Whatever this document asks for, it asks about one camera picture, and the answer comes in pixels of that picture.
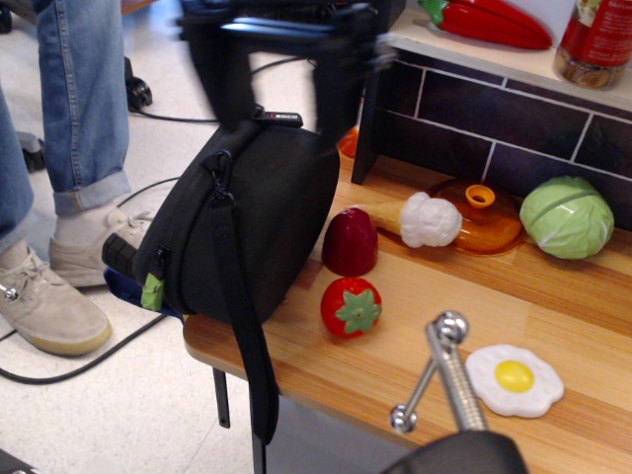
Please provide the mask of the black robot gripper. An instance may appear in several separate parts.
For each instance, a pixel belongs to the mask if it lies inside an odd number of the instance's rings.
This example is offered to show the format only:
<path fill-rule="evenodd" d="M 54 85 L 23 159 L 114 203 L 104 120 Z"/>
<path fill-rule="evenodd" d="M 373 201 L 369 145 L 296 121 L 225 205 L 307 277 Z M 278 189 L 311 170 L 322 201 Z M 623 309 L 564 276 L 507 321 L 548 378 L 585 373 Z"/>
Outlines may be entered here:
<path fill-rule="evenodd" d="M 370 49 L 394 22 L 393 1 L 183 1 L 178 26 L 219 123 L 235 130 L 255 97 L 248 53 L 311 54 L 319 148 L 356 124 Z"/>

